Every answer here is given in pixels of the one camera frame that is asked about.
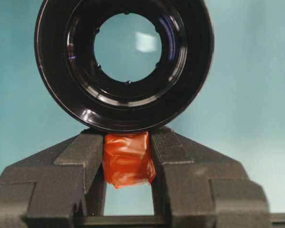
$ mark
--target orange tape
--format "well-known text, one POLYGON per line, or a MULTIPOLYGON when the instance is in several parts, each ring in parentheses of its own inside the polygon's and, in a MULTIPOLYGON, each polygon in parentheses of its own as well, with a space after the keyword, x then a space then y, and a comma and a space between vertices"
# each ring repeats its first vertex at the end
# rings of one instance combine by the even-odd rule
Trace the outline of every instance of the orange tape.
POLYGON ((104 177, 120 189, 149 183, 156 176, 149 133, 131 135, 108 134, 104 140, 104 177))

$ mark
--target lens glass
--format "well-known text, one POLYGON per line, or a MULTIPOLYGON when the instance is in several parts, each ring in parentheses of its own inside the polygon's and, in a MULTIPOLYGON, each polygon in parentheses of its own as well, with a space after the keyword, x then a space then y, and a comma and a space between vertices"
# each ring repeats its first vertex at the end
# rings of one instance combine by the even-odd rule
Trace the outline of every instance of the lens glass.
POLYGON ((109 18, 96 35, 94 51, 101 69, 120 82, 146 78, 159 62, 162 42, 154 25, 138 14, 109 18))

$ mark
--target black lens barrel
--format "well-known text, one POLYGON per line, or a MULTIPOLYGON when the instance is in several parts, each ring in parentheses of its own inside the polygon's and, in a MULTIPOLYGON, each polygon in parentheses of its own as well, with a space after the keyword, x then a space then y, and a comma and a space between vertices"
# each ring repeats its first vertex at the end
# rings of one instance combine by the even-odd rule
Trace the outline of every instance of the black lens barrel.
POLYGON ((51 95, 80 122, 111 133, 160 127, 193 101, 212 61, 214 36, 203 0, 44 0, 35 32, 41 77, 51 95), (152 22, 162 41, 157 67, 123 83, 101 70, 94 41, 119 13, 152 22))

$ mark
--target blue background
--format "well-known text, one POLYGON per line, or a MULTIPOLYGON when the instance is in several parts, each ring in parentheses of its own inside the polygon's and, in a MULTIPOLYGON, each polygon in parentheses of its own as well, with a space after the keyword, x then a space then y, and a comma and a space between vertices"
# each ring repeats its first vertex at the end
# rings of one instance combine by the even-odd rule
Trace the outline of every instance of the blue background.
MULTIPOLYGON (((41 2, 0 0, 0 173, 86 128, 39 76, 33 38, 41 2)), ((263 185, 271 211, 285 212, 285 0, 206 2, 216 35, 212 71, 169 126, 241 161, 263 185)), ((150 187, 110 186, 105 213, 152 214, 150 187)))

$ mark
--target metal bar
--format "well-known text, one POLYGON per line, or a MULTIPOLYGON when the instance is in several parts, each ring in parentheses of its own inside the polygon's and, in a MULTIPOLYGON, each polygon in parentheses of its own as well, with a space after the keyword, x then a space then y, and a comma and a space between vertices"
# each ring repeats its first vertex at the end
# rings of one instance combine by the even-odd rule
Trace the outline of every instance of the metal bar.
MULTIPOLYGON (((285 214, 272 214, 274 228, 285 228, 285 214)), ((76 227, 166 227, 168 222, 164 216, 102 216, 74 219, 76 227)))
POLYGON ((74 219, 77 227, 165 227, 164 216, 103 216, 74 219))

